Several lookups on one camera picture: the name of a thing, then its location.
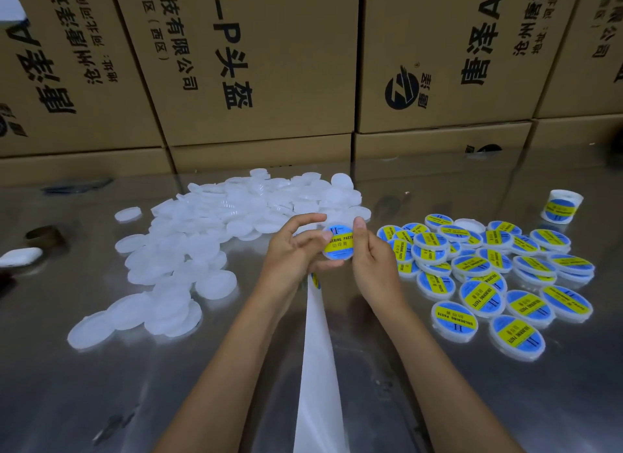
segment right hand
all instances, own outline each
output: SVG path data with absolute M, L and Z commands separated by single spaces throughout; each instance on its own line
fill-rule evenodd
M 353 246 L 354 278 L 372 310 L 406 305 L 391 246 L 368 231 L 361 217 L 353 223 Z

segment forearm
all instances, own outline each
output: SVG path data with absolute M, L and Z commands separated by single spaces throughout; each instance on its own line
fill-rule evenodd
M 523 452 L 406 303 L 375 313 L 400 354 L 437 453 Z
M 253 294 L 154 453 L 237 452 L 279 311 Z

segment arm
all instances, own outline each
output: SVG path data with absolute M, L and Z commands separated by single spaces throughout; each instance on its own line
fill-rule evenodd
M 354 221 L 353 270 L 395 345 L 437 453 L 523 453 L 405 300 L 390 246 Z
M 253 293 L 154 453 L 238 451 L 270 339 L 300 280 L 307 271 L 343 263 L 313 261 L 331 240 L 331 232 L 308 230 L 292 236 L 300 226 L 325 219 L 324 214 L 297 215 L 273 236 Z

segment left hand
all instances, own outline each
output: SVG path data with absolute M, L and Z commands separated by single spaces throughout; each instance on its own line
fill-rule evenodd
M 307 230 L 292 234 L 300 226 L 324 222 L 325 214 L 295 215 L 270 240 L 262 272 L 255 286 L 258 297 L 270 298 L 280 310 L 286 310 L 301 279 L 310 272 L 337 268 L 343 260 L 316 260 L 333 234 L 325 230 Z

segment stainless steel table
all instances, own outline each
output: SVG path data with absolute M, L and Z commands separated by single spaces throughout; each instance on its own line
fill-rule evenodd
M 272 169 L 351 172 L 370 226 L 421 221 L 431 212 L 482 222 L 505 219 L 525 231 L 543 225 L 539 212 L 554 188 L 584 195 L 566 229 L 573 254 L 597 265 L 581 292 L 595 313 L 584 324 L 555 321 L 542 333 L 537 362 L 512 360 L 480 330 L 467 345 L 435 334 L 457 368 L 528 453 L 620 452 L 623 441 L 623 174 L 603 166 L 594 147 L 476 155 L 432 155 Z M 188 182 L 240 175 L 119 179 L 77 196 L 44 196 L 37 188 L 0 189 L 0 252 L 23 234 L 57 224 L 68 242 L 42 264 L 16 276 L 0 299 L 0 453 L 148 452 L 214 355 L 244 304 L 268 238 L 223 245 L 238 291 L 220 303 L 196 298 L 203 319 L 182 339 L 152 337 L 142 327 L 116 332 L 84 352 L 66 342 L 84 315 L 137 292 L 113 245 L 144 232 L 149 208 Z M 115 211 L 139 205 L 141 220 L 120 225 Z M 350 265 L 321 275 L 351 451 L 430 450 L 404 369 L 384 330 L 359 295 Z M 430 327 L 432 302 L 404 283 L 410 304 Z M 241 451 L 292 451 L 305 335 L 305 292 L 279 324 L 262 368 Z

